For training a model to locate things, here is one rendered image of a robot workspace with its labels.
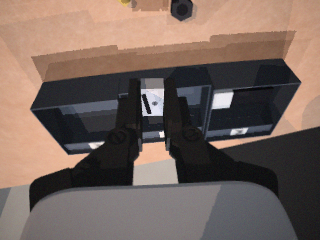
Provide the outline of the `dark grey rack of bins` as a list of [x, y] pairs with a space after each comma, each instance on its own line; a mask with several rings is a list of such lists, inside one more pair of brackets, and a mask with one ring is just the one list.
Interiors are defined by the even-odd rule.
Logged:
[[[89, 154], [115, 128], [129, 78], [175, 78], [207, 142], [270, 136], [302, 83], [282, 58], [102, 74], [43, 82], [34, 116], [67, 155]], [[215, 91], [267, 86], [274, 91], [266, 105], [212, 109]]]

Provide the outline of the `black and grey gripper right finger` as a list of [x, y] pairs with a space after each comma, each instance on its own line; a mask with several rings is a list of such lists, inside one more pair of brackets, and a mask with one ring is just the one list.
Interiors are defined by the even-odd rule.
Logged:
[[268, 168], [236, 162], [204, 140], [192, 126], [186, 97], [178, 97], [175, 78], [164, 82], [163, 125], [165, 149], [175, 159], [178, 183], [244, 181], [264, 186], [278, 194], [278, 179]]

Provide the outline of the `yellow hex bolt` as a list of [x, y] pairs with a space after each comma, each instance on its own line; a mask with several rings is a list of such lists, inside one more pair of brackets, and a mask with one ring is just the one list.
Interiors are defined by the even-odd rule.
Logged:
[[117, 0], [117, 1], [119, 1], [125, 7], [130, 0]]

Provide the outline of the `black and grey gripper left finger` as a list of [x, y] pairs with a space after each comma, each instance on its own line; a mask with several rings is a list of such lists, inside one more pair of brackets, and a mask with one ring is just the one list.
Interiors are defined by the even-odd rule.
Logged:
[[35, 179], [29, 188], [30, 213], [40, 199], [60, 190], [132, 186], [134, 161], [140, 152], [143, 152], [141, 81], [129, 79], [128, 98], [119, 98], [115, 128], [106, 134], [105, 142], [73, 168]]

